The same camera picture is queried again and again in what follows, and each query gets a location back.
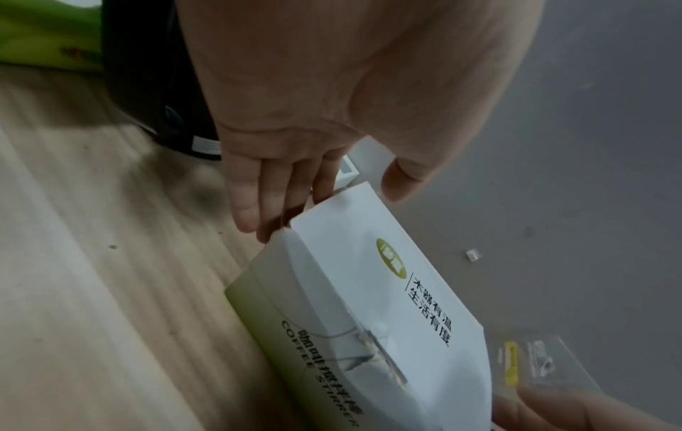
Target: hand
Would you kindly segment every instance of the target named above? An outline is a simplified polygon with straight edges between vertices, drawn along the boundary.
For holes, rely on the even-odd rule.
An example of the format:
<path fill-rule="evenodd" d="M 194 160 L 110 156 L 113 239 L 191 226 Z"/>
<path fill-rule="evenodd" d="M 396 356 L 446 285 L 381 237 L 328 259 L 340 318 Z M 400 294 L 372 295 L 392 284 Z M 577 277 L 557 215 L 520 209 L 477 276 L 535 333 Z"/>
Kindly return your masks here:
<path fill-rule="evenodd" d="M 421 189 L 483 127 L 543 0 L 177 0 L 237 227 L 260 241 L 331 196 L 371 135 L 383 193 Z"/>
<path fill-rule="evenodd" d="M 507 431 L 680 431 L 619 401 L 579 389 L 521 387 L 525 406 L 495 397 L 492 421 Z"/>

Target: gray surface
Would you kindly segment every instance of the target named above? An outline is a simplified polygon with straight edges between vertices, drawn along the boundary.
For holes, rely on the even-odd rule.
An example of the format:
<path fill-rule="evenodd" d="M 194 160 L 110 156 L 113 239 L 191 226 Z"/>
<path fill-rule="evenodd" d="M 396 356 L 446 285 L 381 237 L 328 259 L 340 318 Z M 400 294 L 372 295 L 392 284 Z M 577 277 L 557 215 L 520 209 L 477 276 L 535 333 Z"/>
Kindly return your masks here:
<path fill-rule="evenodd" d="M 681 43 L 680 1 L 550 1 L 477 142 L 391 207 L 487 326 L 561 335 L 606 393 L 679 425 Z M 351 158 L 377 186 L 387 154 Z"/>

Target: wooden surface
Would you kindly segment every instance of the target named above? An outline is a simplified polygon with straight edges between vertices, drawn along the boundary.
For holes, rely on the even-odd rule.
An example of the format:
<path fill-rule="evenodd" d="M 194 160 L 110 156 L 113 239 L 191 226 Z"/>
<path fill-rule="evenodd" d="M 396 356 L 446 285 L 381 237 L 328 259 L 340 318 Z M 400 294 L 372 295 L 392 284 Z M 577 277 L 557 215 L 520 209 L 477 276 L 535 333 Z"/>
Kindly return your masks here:
<path fill-rule="evenodd" d="M 98 77 L 0 66 L 0 429 L 307 427 L 222 294 L 259 249 Z"/>

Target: coffee stirrer box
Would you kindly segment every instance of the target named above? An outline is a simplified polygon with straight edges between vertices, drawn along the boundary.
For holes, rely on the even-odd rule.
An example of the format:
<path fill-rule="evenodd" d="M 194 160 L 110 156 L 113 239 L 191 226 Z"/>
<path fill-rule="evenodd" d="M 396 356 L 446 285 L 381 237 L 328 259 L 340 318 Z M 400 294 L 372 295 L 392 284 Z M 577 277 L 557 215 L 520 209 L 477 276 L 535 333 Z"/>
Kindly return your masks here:
<path fill-rule="evenodd" d="M 275 233 L 226 295 L 322 431 L 490 430 L 483 328 L 368 183 Z"/>

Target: clear plastic package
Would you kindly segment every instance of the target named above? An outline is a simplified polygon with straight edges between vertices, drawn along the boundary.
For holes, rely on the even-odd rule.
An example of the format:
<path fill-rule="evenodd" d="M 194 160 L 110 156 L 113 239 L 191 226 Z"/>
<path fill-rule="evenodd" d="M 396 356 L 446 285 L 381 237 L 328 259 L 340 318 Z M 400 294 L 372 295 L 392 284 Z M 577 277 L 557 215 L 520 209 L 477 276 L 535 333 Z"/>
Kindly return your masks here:
<path fill-rule="evenodd" d="M 560 337 L 529 329 L 487 332 L 492 387 L 497 395 L 518 400 L 518 385 L 574 386 L 601 393 Z"/>

